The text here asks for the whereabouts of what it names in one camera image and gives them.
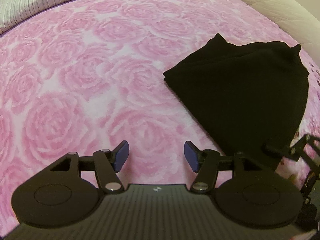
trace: bedspread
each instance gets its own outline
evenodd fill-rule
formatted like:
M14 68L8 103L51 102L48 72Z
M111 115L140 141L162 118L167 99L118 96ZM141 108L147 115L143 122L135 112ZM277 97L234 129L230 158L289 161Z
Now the bedspread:
M236 45L297 44L240 0L74 0L0 36L0 235L17 225L16 187L70 151L91 155L127 140L125 185L190 185L184 142L219 148L162 73L216 33ZM300 56L309 96L293 143L320 136L320 71L304 50ZM308 168L284 159L277 172L300 188ZM92 172L82 177L96 185ZM220 172L217 185L228 178Z

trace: ribbed gray surface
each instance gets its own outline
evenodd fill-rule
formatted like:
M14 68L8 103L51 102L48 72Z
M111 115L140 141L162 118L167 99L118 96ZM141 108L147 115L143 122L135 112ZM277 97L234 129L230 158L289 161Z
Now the ribbed gray surface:
M238 225L208 196L190 193L184 185L133 184L120 195L106 196L77 224L59 229L21 224L5 240L289 240L299 233L293 225L272 230Z

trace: black cloth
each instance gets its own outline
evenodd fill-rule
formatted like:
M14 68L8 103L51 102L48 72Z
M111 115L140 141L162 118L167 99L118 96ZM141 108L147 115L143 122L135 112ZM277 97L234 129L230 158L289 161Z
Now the black cloth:
M288 146L307 103L300 50L280 41L236 46L217 34L164 80L226 155L243 151L275 170L281 157L263 145Z

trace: bed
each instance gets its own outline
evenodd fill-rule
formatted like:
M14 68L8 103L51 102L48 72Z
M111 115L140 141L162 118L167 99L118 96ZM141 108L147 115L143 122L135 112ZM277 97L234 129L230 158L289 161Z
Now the bed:
M236 45L297 44L241 0L54 2L24 21L12 14L13 26L1 26L1 236L18 224L10 205L16 187L67 152L91 155L127 140L130 155L118 174L125 185L190 185L195 174L184 142L219 148L162 73L217 33ZM309 95L292 143L305 133L320 136L320 69L305 50L300 56L310 73ZM287 159L277 169L298 188L308 171L303 161ZM230 176L220 172L217 186ZM96 185L91 172L82 178Z

